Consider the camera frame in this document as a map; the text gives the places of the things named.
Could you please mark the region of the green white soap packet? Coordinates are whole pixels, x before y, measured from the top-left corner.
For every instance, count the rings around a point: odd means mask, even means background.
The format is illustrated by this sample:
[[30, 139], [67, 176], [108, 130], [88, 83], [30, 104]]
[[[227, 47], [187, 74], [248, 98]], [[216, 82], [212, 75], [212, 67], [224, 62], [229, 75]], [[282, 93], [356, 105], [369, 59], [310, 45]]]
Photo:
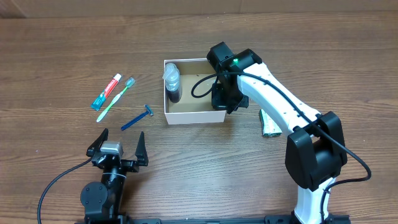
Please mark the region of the green white soap packet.
[[264, 137], [280, 136], [282, 134], [276, 122], [263, 109], [260, 109], [259, 117], [262, 124], [262, 135]]

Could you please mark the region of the clear bottle with dark liquid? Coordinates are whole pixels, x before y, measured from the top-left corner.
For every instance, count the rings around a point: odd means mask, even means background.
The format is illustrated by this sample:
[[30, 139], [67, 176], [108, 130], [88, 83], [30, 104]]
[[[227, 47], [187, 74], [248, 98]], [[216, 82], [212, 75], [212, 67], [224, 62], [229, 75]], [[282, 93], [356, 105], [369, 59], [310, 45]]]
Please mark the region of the clear bottle with dark liquid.
[[167, 90], [167, 96], [172, 103], [178, 103], [182, 96], [180, 84], [180, 72], [174, 63], [165, 65], [164, 74], [162, 76]]

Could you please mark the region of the white cardboard box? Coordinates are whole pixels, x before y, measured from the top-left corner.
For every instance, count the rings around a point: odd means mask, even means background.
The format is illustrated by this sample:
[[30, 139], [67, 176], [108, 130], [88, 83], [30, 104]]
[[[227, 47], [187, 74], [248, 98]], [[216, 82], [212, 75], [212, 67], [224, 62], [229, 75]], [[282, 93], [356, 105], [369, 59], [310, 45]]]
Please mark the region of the white cardboard box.
[[215, 110], [211, 105], [211, 95], [203, 98], [191, 96], [194, 84], [202, 78], [214, 74], [214, 69], [205, 58], [164, 60], [164, 65], [172, 63], [180, 72], [182, 97], [178, 103], [170, 101], [164, 88], [164, 115], [168, 124], [222, 123], [226, 110]]

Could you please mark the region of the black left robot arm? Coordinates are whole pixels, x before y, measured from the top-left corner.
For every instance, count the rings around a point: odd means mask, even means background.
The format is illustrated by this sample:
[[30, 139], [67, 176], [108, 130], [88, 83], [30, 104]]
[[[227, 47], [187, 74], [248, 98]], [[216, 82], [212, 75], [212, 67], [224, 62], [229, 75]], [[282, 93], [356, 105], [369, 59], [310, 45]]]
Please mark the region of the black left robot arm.
[[128, 172], [139, 172], [148, 166], [144, 133], [141, 132], [135, 151], [136, 160], [123, 159], [120, 142], [108, 140], [108, 129], [88, 147], [86, 155], [103, 173], [99, 182], [90, 182], [81, 191], [85, 223], [131, 223], [129, 215], [120, 212], [124, 183]]

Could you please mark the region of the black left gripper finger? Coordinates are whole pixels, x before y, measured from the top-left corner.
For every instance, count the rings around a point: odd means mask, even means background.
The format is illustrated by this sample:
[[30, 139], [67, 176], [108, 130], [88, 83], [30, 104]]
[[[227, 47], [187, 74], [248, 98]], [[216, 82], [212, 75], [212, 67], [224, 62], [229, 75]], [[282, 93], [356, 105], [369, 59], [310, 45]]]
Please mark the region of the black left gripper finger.
[[96, 152], [100, 151], [102, 144], [108, 140], [108, 134], [108, 128], [104, 128], [100, 136], [86, 150], [86, 155], [88, 157], [93, 157]]
[[145, 145], [145, 134], [143, 131], [141, 132], [139, 141], [137, 143], [135, 156], [137, 157], [137, 164], [139, 166], [148, 166], [149, 159]]

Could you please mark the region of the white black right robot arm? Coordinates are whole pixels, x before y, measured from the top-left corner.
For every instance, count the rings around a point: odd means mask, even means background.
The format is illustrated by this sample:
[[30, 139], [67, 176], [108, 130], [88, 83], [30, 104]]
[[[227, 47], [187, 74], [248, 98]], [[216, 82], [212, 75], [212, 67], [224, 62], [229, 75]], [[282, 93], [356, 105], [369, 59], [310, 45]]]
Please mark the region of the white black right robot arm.
[[206, 56], [216, 72], [211, 105], [228, 114], [254, 100], [287, 138], [285, 166], [298, 185], [289, 215], [267, 215], [264, 223], [350, 223], [349, 215], [328, 212], [327, 187], [335, 183], [347, 155], [341, 121], [333, 112], [311, 108], [271, 74], [260, 56], [246, 49], [234, 54], [224, 43]]

